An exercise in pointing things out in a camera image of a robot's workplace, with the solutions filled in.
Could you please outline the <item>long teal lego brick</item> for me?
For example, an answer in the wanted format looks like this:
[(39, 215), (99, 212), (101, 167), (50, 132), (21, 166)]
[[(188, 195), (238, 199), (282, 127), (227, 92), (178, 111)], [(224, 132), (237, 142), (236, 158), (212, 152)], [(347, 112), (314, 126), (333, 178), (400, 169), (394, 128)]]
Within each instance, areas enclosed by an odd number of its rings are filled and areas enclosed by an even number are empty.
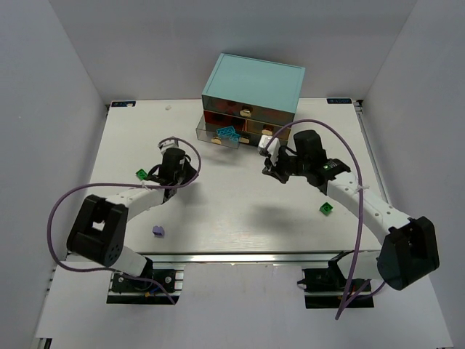
[(217, 135), (219, 137), (227, 137), (228, 135), (232, 134), (235, 132), (235, 127), (233, 126), (228, 126), (228, 127), (222, 127), (217, 129)]

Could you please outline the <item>green lego plate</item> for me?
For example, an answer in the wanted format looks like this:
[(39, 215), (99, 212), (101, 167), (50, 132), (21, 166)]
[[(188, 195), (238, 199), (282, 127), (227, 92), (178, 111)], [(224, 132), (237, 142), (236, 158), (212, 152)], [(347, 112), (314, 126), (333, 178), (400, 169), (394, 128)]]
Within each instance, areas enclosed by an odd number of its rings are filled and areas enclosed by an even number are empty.
[(137, 172), (136, 172), (136, 176), (139, 180), (141, 181), (144, 181), (147, 179), (148, 177), (148, 173), (144, 170), (144, 169), (139, 169)]

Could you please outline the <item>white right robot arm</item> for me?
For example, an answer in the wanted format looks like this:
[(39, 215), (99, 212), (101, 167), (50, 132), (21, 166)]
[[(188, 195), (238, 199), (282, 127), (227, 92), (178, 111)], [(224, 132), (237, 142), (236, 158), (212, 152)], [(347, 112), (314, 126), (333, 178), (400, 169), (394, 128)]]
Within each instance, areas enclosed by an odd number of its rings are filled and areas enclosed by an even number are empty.
[(344, 162), (327, 157), (316, 131), (296, 133), (294, 145), (291, 150), (270, 135), (262, 136), (258, 149), (265, 157), (263, 174), (283, 184), (291, 176), (304, 177), (311, 186), (361, 219), (361, 225), (381, 244), (380, 251), (342, 252), (330, 260), (328, 273), (333, 278), (378, 279), (402, 290), (439, 268), (431, 220), (412, 218), (361, 186)]

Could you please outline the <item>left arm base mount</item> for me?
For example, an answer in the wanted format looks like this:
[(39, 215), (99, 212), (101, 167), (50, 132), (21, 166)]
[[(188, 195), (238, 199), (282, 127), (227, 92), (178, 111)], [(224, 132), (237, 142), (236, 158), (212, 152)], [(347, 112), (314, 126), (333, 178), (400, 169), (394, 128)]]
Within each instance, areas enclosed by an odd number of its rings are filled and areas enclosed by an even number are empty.
[(154, 262), (142, 280), (122, 272), (112, 274), (106, 303), (109, 305), (175, 305), (181, 295), (184, 270), (180, 265)]

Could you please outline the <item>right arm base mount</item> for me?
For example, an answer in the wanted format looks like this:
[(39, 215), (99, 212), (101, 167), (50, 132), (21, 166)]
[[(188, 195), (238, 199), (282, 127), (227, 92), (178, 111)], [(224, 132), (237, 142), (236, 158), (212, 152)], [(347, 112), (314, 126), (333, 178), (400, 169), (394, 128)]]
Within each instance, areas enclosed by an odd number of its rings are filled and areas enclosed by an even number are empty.
[[(341, 252), (328, 261), (324, 268), (305, 268), (302, 270), (303, 279), (297, 281), (297, 286), (304, 290), (304, 301), (306, 309), (337, 309), (346, 284), (346, 277), (336, 266), (341, 258), (349, 257), (349, 267), (352, 261), (353, 251)], [(349, 298), (357, 291), (365, 281), (361, 278), (353, 278), (349, 287)], [(371, 285), (363, 288), (363, 291), (353, 300), (348, 308), (374, 308), (371, 293)]]

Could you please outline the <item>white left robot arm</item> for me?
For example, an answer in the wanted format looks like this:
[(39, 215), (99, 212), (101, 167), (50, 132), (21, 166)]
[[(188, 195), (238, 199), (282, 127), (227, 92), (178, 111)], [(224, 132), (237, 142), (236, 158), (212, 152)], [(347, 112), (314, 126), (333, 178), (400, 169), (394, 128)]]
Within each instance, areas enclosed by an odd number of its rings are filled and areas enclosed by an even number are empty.
[(165, 204), (176, 194), (176, 185), (186, 184), (197, 174), (184, 150), (174, 146), (162, 154), (158, 172), (149, 176), (162, 189), (130, 188), (107, 198), (92, 194), (84, 199), (68, 236), (68, 251), (133, 277), (150, 277), (152, 262), (124, 246), (127, 223)]

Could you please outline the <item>small clear drawer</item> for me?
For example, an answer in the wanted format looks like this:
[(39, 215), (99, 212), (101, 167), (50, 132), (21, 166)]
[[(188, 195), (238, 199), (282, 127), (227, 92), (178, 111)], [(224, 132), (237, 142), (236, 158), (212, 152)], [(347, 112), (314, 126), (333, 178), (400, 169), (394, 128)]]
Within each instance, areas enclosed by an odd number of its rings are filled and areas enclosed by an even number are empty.
[[(274, 125), (274, 124), (267, 124), (260, 121), (255, 120), (246, 120), (245, 123), (245, 131), (252, 134), (257, 135), (267, 135), (273, 136), (276, 134), (282, 126)], [(281, 140), (287, 140), (289, 138), (291, 132), (291, 128), (287, 127), (283, 131), (281, 131), (278, 135), (278, 138)]]
[(239, 148), (239, 131), (232, 124), (223, 125), (219, 121), (208, 118), (205, 114), (201, 116), (195, 132), (199, 141), (227, 148)]

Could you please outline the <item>small teal lego cube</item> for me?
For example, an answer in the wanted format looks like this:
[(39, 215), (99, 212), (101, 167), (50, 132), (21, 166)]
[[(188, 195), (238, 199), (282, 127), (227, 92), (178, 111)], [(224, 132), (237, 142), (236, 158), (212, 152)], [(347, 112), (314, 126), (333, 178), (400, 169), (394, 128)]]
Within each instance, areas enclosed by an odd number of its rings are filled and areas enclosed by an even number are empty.
[(240, 135), (233, 132), (232, 134), (228, 135), (227, 138), (229, 139), (229, 141), (231, 142), (234, 142), (234, 143), (238, 143), (239, 142), (239, 139), (240, 139)]

